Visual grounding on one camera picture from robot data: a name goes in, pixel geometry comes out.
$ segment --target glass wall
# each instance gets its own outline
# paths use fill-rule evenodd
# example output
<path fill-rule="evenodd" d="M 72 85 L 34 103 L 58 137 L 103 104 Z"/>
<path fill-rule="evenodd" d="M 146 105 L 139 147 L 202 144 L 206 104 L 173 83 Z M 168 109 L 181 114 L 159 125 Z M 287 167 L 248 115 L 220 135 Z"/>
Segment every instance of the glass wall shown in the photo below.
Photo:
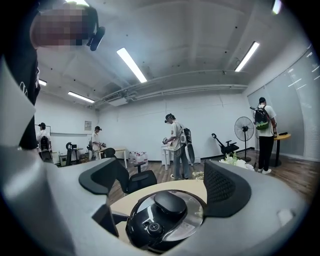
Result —
<path fill-rule="evenodd" d="M 248 96 L 251 107 L 265 97 L 276 113 L 278 133 L 291 138 L 281 142 L 280 152 L 320 160 L 320 67 L 313 48 L 281 75 Z"/>

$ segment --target black pants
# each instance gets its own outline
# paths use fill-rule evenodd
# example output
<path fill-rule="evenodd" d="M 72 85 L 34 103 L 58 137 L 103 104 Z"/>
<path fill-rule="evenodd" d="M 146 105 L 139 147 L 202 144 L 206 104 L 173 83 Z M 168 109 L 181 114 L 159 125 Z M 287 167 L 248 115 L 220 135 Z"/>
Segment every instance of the black pants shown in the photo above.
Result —
<path fill-rule="evenodd" d="M 259 169 L 267 171 L 269 169 L 269 162 L 271 157 L 272 148 L 274 146 L 274 137 L 259 137 Z"/>

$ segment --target armrest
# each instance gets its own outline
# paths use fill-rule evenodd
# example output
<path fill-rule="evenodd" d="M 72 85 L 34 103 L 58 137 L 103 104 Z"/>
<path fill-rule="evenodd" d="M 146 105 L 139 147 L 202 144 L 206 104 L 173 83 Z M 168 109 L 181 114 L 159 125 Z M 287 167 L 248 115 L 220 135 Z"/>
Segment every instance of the armrest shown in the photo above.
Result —
<path fill-rule="evenodd" d="M 146 163 L 146 162 L 137 163 L 137 164 L 134 165 L 134 167 L 142 166 L 142 165 L 144 165 L 145 163 Z"/>

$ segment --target white flowers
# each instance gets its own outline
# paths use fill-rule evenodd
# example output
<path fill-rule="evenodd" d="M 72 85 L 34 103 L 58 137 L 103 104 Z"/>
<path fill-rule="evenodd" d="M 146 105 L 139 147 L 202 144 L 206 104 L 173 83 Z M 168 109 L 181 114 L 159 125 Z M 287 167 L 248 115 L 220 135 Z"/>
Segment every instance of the white flowers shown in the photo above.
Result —
<path fill-rule="evenodd" d="M 229 154 L 226 154 L 225 159 L 221 159 L 219 162 L 228 165 L 238 166 L 253 172 L 255 171 L 254 167 L 251 164 L 246 163 L 246 161 L 244 160 L 238 159 L 236 153 L 233 153 L 233 157 L 231 157 Z"/>

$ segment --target round table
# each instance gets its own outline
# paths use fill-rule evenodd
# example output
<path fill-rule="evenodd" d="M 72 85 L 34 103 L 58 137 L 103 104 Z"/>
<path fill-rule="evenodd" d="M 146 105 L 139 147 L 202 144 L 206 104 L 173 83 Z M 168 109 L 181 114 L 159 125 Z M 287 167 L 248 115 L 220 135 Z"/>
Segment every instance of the round table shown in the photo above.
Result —
<path fill-rule="evenodd" d="M 278 135 L 277 137 L 274 138 L 276 141 L 276 154 L 275 154 L 275 159 L 270 159 L 269 165 L 272 167 L 277 167 L 281 165 L 281 161 L 279 160 L 279 153 L 280 153 L 280 141 L 286 140 L 291 137 L 291 134 L 285 134 L 285 135 Z"/>
<path fill-rule="evenodd" d="M 175 181 L 156 184 L 153 186 L 148 186 L 134 193 L 128 194 L 125 197 L 113 203 L 110 206 L 111 210 L 130 215 L 132 209 L 134 208 L 134 206 L 136 205 L 139 199 L 149 194 L 152 194 L 154 192 L 162 191 L 162 190 L 182 190 L 182 191 L 190 192 L 200 197 L 203 201 L 207 202 L 207 190 L 203 180 L 197 180 L 197 179 L 175 180 Z M 125 230 L 126 224 L 127 223 L 124 221 L 120 222 L 119 224 L 116 225 L 116 228 L 119 233 L 119 239 L 127 244 L 130 244 L 126 234 L 126 230 Z"/>

